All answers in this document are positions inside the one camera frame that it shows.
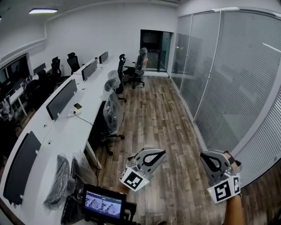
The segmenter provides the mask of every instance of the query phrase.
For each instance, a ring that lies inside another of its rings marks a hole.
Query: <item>ceiling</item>
[[[103,2],[150,2],[151,0],[0,0],[0,16],[4,19],[6,15],[16,17],[27,16],[33,8],[55,8],[59,13],[89,5]],[[179,3],[180,0],[159,0],[159,2]],[[52,14],[40,15],[44,18],[52,17]]]

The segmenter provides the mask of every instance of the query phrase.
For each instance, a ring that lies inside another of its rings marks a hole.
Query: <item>office desk row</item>
[[[76,116],[67,118],[67,115],[74,110],[73,105],[79,103],[82,106],[82,113],[78,116],[93,124],[102,103],[100,96],[103,93],[104,83],[108,79],[107,75],[111,70],[117,69],[118,64],[118,57],[109,57],[86,82],[83,82],[81,75],[73,74],[46,100],[21,133],[2,176],[0,197],[26,225],[60,224],[62,209],[47,211],[43,206],[43,201],[54,179],[57,155],[66,155],[71,164],[72,154],[86,149],[94,163],[101,168],[88,143],[92,126]],[[77,92],[65,106],[59,118],[53,121],[46,110],[46,105],[71,79],[76,81]],[[42,145],[30,171],[22,205],[17,205],[15,208],[3,197],[3,191],[12,160],[24,136],[30,131],[33,131]]]

